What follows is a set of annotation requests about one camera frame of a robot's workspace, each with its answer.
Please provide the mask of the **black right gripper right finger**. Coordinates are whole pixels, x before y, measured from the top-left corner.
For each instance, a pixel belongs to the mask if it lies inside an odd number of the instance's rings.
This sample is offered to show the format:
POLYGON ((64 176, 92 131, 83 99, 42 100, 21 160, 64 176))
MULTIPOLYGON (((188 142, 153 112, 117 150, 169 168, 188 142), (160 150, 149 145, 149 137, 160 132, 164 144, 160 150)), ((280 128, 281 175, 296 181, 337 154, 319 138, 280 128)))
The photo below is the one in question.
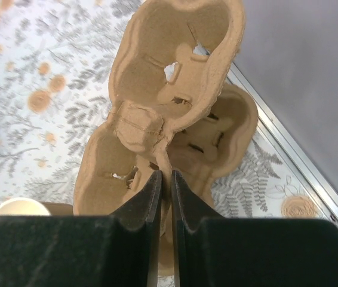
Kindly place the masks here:
POLYGON ((171 180, 176 286, 338 286, 338 228, 323 219, 225 218, 171 180))

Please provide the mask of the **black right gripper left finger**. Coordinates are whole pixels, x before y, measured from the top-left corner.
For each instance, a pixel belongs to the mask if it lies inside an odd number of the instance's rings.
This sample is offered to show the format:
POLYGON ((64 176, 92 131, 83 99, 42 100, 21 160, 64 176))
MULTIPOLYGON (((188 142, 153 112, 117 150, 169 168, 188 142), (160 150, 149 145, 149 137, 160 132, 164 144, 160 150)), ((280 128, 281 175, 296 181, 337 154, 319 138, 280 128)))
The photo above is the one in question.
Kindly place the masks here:
POLYGON ((162 173, 110 215, 0 216, 0 286, 156 286, 162 173))

